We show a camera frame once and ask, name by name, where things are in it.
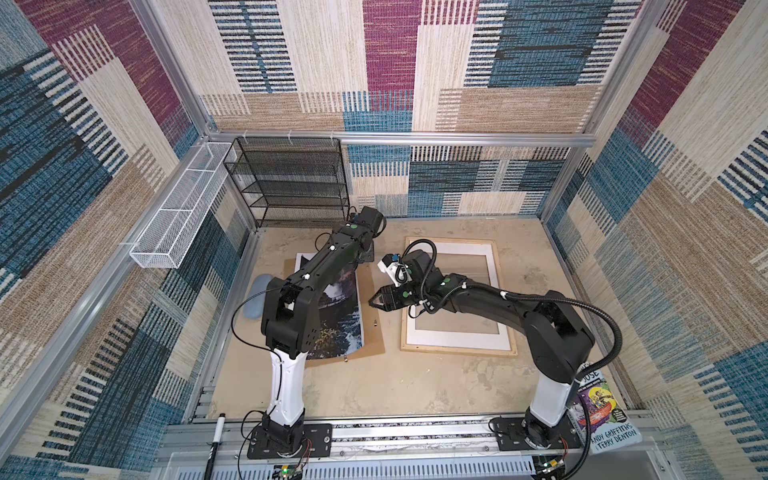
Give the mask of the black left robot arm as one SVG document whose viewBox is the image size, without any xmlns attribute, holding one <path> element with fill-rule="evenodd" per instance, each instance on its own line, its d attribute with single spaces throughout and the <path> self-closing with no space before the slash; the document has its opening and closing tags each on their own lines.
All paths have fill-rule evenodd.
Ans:
<svg viewBox="0 0 768 480">
<path fill-rule="evenodd" d="M 261 431 L 267 445 L 280 454 L 293 454 L 303 446 L 303 375 L 321 329 L 320 299 L 344 268 L 371 260 L 374 239 L 385 228 L 384 215 L 364 207 L 335 227 L 304 267 L 267 285 L 261 331 L 271 354 L 272 385 Z"/>
</svg>

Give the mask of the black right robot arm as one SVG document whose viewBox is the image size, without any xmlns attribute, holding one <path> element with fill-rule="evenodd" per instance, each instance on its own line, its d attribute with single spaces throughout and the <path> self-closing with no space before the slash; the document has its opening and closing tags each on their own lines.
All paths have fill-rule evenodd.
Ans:
<svg viewBox="0 0 768 480">
<path fill-rule="evenodd" d="M 462 274 L 444 274 L 436 266 L 437 250 L 427 253 L 418 244 L 434 245 L 419 239 L 404 254 L 387 254 L 378 262 L 391 283 L 381 287 L 369 305 L 387 312 L 415 307 L 418 316 L 442 310 L 475 315 L 524 335 L 539 379 L 523 429 L 529 445 L 550 447 L 595 344 L 575 302 L 553 290 L 517 294 Z"/>
</svg>

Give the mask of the waterfall bridge photo print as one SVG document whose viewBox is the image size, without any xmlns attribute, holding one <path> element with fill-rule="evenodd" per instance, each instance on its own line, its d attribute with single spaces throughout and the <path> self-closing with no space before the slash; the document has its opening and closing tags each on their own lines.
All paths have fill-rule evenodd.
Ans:
<svg viewBox="0 0 768 480">
<path fill-rule="evenodd" d="M 308 360 L 346 358 L 364 346 L 356 269 L 345 265 L 318 302 L 320 328 Z"/>
</svg>

